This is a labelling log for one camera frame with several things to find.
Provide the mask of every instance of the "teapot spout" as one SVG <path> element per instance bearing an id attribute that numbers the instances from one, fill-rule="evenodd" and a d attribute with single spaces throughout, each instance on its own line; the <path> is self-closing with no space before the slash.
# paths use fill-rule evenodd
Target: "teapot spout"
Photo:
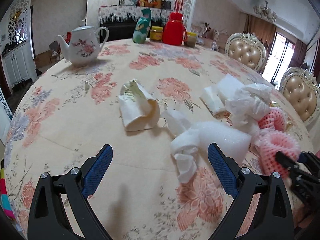
<path id="1" fill-rule="evenodd" d="M 57 42 L 60 44 L 62 54 L 66 60 L 69 60 L 69 45 L 61 35 L 58 35 Z"/>

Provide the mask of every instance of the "doorway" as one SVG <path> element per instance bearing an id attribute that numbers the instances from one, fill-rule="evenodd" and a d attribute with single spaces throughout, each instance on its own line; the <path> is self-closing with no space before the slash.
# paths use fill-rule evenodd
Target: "doorway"
<path id="1" fill-rule="evenodd" d="M 273 84 L 277 90 L 279 89 L 282 76 L 288 69 L 294 53 L 294 47 L 295 44 L 293 42 L 276 33 L 271 54 L 262 77 Z"/>

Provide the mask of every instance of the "upholstered chair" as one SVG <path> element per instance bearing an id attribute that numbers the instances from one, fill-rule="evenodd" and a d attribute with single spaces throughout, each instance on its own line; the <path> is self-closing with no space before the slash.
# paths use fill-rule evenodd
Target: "upholstered chair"
<path id="1" fill-rule="evenodd" d="M 284 73 L 279 91 L 291 103 L 307 126 L 319 116 L 320 95 L 313 72 L 290 67 Z"/>
<path id="2" fill-rule="evenodd" d="M 266 48 L 254 33 L 232 34 L 227 40 L 224 54 L 257 72 L 266 60 Z"/>

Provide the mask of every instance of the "pink foam net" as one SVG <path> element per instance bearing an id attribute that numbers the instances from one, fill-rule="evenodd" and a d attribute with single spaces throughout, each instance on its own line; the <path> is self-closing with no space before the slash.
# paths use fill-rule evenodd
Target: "pink foam net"
<path id="1" fill-rule="evenodd" d="M 264 135 L 259 150 L 260 163 L 265 174 L 269 176 L 273 171 L 277 171 L 283 178 L 288 177 L 288 172 L 275 160 L 276 152 L 283 152 L 295 162 L 301 152 L 298 142 L 281 131 L 270 131 Z"/>
<path id="2" fill-rule="evenodd" d="M 286 127 L 286 116 L 278 107 L 270 107 L 269 114 L 265 115 L 259 122 L 260 129 L 271 128 L 284 131 Z"/>

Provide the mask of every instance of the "red lid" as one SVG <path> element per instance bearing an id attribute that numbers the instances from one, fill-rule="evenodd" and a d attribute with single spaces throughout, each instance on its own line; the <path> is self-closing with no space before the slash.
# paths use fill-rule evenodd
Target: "red lid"
<path id="1" fill-rule="evenodd" d="M 169 20 L 182 21 L 182 13 L 170 13 Z"/>

